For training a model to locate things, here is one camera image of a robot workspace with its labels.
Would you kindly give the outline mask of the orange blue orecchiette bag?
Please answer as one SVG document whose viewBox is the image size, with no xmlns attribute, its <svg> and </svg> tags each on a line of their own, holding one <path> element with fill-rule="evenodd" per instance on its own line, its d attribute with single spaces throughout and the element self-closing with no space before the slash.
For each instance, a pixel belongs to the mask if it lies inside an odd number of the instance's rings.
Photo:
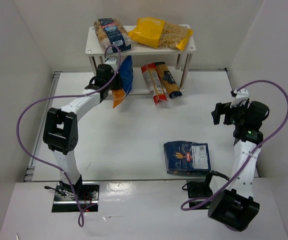
<svg viewBox="0 0 288 240">
<path fill-rule="evenodd" d="M 132 91 L 133 75 L 132 56 L 128 55 L 121 63 L 119 69 L 121 87 L 116 90 L 112 90 L 113 108 L 120 105 Z"/>
</svg>

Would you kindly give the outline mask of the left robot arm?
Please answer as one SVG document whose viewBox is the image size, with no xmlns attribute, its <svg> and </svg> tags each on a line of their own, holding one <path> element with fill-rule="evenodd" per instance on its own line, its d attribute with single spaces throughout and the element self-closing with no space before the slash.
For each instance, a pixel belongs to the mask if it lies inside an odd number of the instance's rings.
<svg viewBox="0 0 288 240">
<path fill-rule="evenodd" d="M 110 90 L 122 86 L 115 59 L 98 65 L 95 76 L 83 91 L 83 96 L 61 108 L 50 108 L 46 115 L 43 142 L 56 158 L 60 171 L 60 187 L 76 194 L 82 192 L 82 176 L 77 169 L 74 149 L 78 143 L 78 121 L 108 96 Z"/>
</svg>

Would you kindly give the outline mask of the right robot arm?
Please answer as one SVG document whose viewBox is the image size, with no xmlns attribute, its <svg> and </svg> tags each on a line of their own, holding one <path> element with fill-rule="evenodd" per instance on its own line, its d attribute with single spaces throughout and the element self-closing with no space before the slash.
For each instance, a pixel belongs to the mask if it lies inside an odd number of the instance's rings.
<svg viewBox="0 0 288 240">
<path fill-rule="evenodd" d="M 234 125 L 235 141 L 232 183 L 212 199 L 208 216 L 233 231 L 244 231 L 260 209 L 253 198 L 253 180 L 261 151 L 258 145 L 264 138 L 260 127 L 269 113 L 265 104 L 249 100 L 236 106 L 218 103 L 212 112 L 214 124 L 224 116 L 225 125 Z"/>
</svg>

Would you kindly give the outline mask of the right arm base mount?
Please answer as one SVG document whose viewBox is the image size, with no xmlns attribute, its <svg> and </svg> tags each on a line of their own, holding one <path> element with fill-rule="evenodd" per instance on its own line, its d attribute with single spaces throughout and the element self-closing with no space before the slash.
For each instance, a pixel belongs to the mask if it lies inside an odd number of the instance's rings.
<svg viewBox="0 0 288 240">
<path fill-rule="evenodd" d="M 196 205 L 203 202 L 205 199 L 209 198 L 213 191 L 210 188 L 210 183 L 212 180 L 212 177 L 220 177 L 225 180 L 229 180 L 230 178 L 220 172 L 212 170 L 211 172 L 206 174 L 205 179 L 202 180 L 194 180 L 194 181 L 188 181 L 182 186 L 182 190 L 186 191 L 188 193 L 188 199 L 194 199 L 199 198 L 198 200 L 191 201 L 189 203 L 189 207 L 195 207 Z"/>
</svg>

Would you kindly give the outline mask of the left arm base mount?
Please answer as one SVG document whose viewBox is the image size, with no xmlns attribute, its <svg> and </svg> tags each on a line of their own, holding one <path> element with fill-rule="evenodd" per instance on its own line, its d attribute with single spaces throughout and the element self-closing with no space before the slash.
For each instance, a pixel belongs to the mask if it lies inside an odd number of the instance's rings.
<svg viewBox="0 0 288 240">
<path fill-rule="evenodd" d="M 62 189 L 59 183 L 56 187 L 45 186 L 46 190 L 54 191 L 54 198 L 52 204 L 53 213 L 71 213 L 79 212 L 76 200 L 73 193 Z M 97 212 L 98 211 L 98 199 L 99 199 L 99 185 L 98 184 L 84 184 L 77 193 L 78 202 L 81 209 L 85 212 Z"/>
</svg>

